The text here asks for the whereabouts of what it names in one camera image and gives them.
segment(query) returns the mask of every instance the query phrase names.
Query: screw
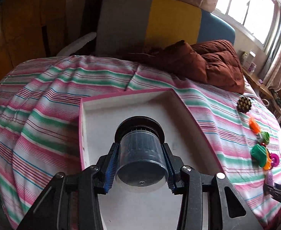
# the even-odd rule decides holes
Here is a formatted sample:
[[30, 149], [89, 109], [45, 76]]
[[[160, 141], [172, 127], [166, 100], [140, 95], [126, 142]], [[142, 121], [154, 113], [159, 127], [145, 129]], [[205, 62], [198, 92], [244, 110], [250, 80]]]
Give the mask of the screw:
[[219, 179], [225, 179], [225, 177], [226, 177], [225, 174], [224, 174], [224, 173], [221, 173], [221, 172], [217, 173], [216, 176], [217, 176], [217, 178], [219, 178]]
[[94, 171], [97, 171], [99, 169], [99, 167], [97, 165], [91, 165], [91, 166], [89, 166], [89, 168]]
[[188, 166], [188, 165], [185, 165], [185, 166], [182, 167], [182, 170], [185, 171], [185, 172], [190, 172], [192, 170], [192, 167]]
[[58, 173], [55, 174], [55, 176], [56, 176], [58, 179], [63, 178], [64, 175], [65, 175], [65, 174], [64, 174], [63, 172], [58, 172]]

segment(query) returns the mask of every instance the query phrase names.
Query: white tray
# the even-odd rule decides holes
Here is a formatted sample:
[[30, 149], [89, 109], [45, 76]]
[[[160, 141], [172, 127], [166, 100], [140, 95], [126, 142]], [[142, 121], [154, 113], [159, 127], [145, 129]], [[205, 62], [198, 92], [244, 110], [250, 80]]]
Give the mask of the white tray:
[[[80, 156], [82, 169], [108, 153], [119, 124], [132, 116], [156, 120], [173, 155], [201, 173], [214, 175], [222, 168], [209, 142], [188, 108], [173, 89], [128, 91], [85, 98], [80, 103]], [[131, 193], [114, 180], [107, 195], [99, 195], [104, 230], [176, 229], [180, 195], [165, 184], [150, 193]], [[204, 229], [207, 229], [204, 206]]]

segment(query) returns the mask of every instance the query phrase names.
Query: orange toy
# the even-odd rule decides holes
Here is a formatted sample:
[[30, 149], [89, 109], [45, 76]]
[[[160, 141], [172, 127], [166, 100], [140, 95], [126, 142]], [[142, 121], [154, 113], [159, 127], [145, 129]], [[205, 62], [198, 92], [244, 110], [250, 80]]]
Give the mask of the orange toy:
[[249, 127], [256, 134], [261, 132], [260, 126], [253, 117], [249, 117]]
[[270, 170], [271, 168], [271, 159], [269, 158], [269, 153], [268, 150], [266, 149], [266, 156], [267, 156], [267, 161], [265, 166], [263, 167], [264, 170]]

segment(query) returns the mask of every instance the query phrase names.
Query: striped bedsheet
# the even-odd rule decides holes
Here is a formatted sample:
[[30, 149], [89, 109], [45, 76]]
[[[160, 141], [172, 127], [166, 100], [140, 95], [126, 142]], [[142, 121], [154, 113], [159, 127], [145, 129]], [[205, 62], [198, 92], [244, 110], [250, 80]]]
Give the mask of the striped bedsheet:
[[[248, 116], [238, 113], [239, 94], [199, 84], [138, 63], [70, 56], [24, 62], [0, 82], [0, 191], [16, 228], [58, 171], [80, 171], [78, 116], [82, 97], [126, 90], [173, 88], [215, 151], [230, 181], [265, 225], [281, 204], [263, 195], [264, 173], [251, 161], [256, 143]], [[281, 129], [251, 93], [253, 116], [270, 133], [268, 149], [281, 160]], [[272, 170], [281, 183], [281, 164]]]

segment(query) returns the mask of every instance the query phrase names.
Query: black toy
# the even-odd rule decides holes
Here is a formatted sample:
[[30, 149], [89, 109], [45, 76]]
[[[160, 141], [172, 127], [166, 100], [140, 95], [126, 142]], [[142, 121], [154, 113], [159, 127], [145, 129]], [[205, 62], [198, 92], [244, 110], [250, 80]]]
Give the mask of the black toy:
[[237, 102], [237, 110], [240, 113], [246, 113], [251, 109], [251, 101], [247, 97], [241, 97]]

